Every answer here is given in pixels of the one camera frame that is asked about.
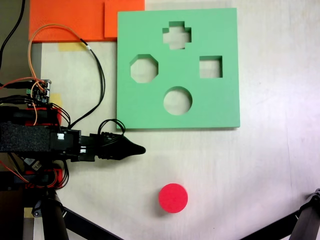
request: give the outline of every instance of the circuit board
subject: circuit board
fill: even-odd
[[[32,91],[32,97],[43,104],[49,104],[50,102],[50,85],[51,81],[50,80],[44,80],[44,83],[40,82],[39,83],[41,87],[43,87],[44,91],[42,91],[38,85],[35,85]],[[26,94],[31,97],[31,89],[26,90]],[[27,104],[28,108],[33,107],[31,103]]]

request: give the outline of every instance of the red foam disc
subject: red foam disc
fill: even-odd
[[[186,189],[177,183],[165,185],[158,196],[159,204],[168,213],[175,214],[182,211],[188,202]]]

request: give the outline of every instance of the orange foam board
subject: orange foam board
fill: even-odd
[[[118,37],[118,12],[144,11],[145,0],[105,0],[104,38],[116,41]]]
[[[63,24],[85,41],[103,41],[105,0],[30,0],[29,39],[45,24]],[[39,32],[35,42],[74,42],[77,37],[61,28]]]
[[[29,39],[45,24],[63,24],[85,41],[116,41],[119,11],[141,11],[144,0],[30,0]],[[42,30],[34,42],[75,42],[67,30],[50,27]]]

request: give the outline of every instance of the square hole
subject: square hole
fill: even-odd
[[[201,56],[199,72],[201,79],[222,78],[222,56]]]

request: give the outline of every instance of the black tripod leg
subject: black tripod leg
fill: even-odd
[[[123,240],[66,207],[64,222],[67,229],[87,240]]]
[[[315,240],[320,226],[317,206],[309,205],[302,210],[289,240]]]
[[[296,216],[299,216],[299,211],[291,213],[241,240],[281,240],[292,233],[298,221]]]
[[[45,240],[69,240],[61,206],[56,201],[43,201],[41,214]]]

